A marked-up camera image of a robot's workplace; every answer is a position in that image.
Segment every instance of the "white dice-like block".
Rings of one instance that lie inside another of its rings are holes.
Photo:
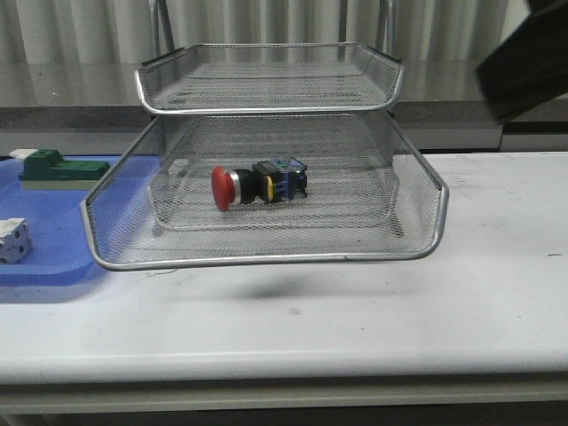
[[[30,246],[26,219],[0,220],[0,267],[2,264],[17,264]]]

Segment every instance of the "mesh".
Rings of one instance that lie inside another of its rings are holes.
[[[152,267],[239,256],[420,253],[434,239],[441,184],[384,114],[373,115],[372,126],[362,117],[186,120],[164,133],[162,157],[141,154],[139,142],[86,202],[97,254],[111,264]],[[308,166],[306,198],[217,209],[215,166],[250,169],[290,155]]]
[[[156,111],[371,109],[394,100],[402,66],[358,44],[194,46],[138,71]]]

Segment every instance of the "green electrical component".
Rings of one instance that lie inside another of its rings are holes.
[[[19,178],[24,189],[91,189],[108,169],[108,162],[70,161],[55,149],[40,149],[26,157]]]

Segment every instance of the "white tabletop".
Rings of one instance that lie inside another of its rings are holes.
[[[568,153],[427,158],[431,256],[3,287],[0,383],[568,371]]]

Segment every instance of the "white curtain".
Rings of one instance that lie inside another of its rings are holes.
[[[168,0],[177,47],[355,41],[375,45],[378,0]],[[525,0],[399,0],[395,55],[481,59]],[[0,63],[137,63],[152,57],[148,0],[0,0]]]

